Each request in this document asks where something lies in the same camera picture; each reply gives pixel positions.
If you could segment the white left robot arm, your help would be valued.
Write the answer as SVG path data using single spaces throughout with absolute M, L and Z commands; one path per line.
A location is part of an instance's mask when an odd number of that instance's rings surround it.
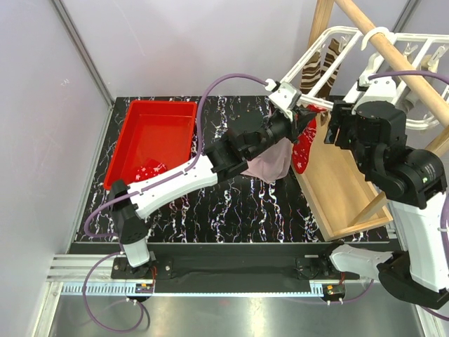
M 127 270 L 143 278 L 152 268 L 144 218 L 174 199 L 241 174 L 266 183 L 284 177 L 293 143 L 315 117 L 313 110 L 303 107 L 296 107 L 291 119 L 280 109 L 266 120 L 240 117 L 220 139 L 184 164 L 129 185 L 123 180 L 112 183 L 109 211 Z

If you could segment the white clip hanger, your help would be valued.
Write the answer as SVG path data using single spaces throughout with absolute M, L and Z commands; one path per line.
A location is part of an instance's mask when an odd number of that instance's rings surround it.
M 438 44 L 439 47 L 437 51 L 432 54 L 430 59 L 428 59 L 429 65 L 436 64 L 437 60 L 448 50 L 448 36 L 442 34 L 406 34 L 406 33 L 392 33 L 385 27 L 377 27 L 374 29 L 375 33 L 383 33 L 387 36 L 388 40 L 395 44 L 396 42 L 408 42 L 408 43 L 421 43 L 422 47 L 420 52 L 415 56 L 413 60 L 412 66 L 417 67 L 422 64 L 425 55 L 429 48 Z M 324 84 L 333 77 L 334 72 L 338 70 L 341 63 L 344 61 L 346 56 L 351 52 L 355 45 L 360 44 L 361 50 L 364 50 L 368 44 L 368 38 L 364 37 L 362 32 L 360 32 L 355 27 L 345 27 L 345 26 L 336 26 L 326 29 L 319 38 L 307 49 L 304 55 L 293 65 L 290 71 L 280 80 L 280 82 L 288 82 L 291 84 L 291 81 L 302 72 L 302 68 L 305 66 L 307 61 L 313 56 L 315 52 L 321 52 L 321 49 L 326 45 L 326 42 L 330 40 L 331 37 L 338 35 L 342 38 L 340 41 L 339 54 L 335 58 L 335 60 L 330 63 L 328 69 L 321 74 L 319 80 L 316 82 L 310 92 L 307 94 L 303 94 L 300 96 L 300 99 L 297 102 L 296 106 L 300 105 L 311 105 L 312 107 L 321 107 L 325 111 L 330 111 L 333 108 L 333 103 L 329 100 L 325 100 L 323 98 L 318 98 L 317 95 L 319 91 L 323 88 Z M 362 71 L 359 78 L 363 75 L 366 75 L 369 80 L 373 80 L 377 71 L 379 70 L 381 64 L 384 62 L 384 58 L 380 55 L 380 53 L 376 52 L 372 54 L 368 60 L 368 64 L 366 68 Z M 344 97 L 344 100 L 348 103 L 357 103 L 357 100 L 361 97 L 362 92 L 358 91 L 358 80 L 352 86 L 348 94 Z M 405 90 L 405 82 L 401 81 L 400 84 L 397 85 L 397 96 L 394 100 L 393 104 L 398 103 L 399 98 L 402 96 Z

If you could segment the mauve sock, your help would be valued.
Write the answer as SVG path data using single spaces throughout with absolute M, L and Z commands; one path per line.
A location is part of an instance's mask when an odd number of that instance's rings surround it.
M 265 183 L 273 183 L 285 178 L 290 168 L 293 146 L 287 138 L 271 146 L 262 154 L 248 162 L 248 168 L 241 174 L 259 178 Z

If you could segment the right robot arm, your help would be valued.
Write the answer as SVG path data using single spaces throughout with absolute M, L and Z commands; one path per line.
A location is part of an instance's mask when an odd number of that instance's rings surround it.
M 394 104 L 396 82 L 372 75 L 362 97 L 334 103 L 325 143 L 351 152 L 357 169 L 392 203 L 403 251 L 333 244 L 319 272 L 349 272 L 378 281 L 393 297 L 438 310 L 448 302 L 447 181 L 440 158 L 407 145 L 406 114 Z

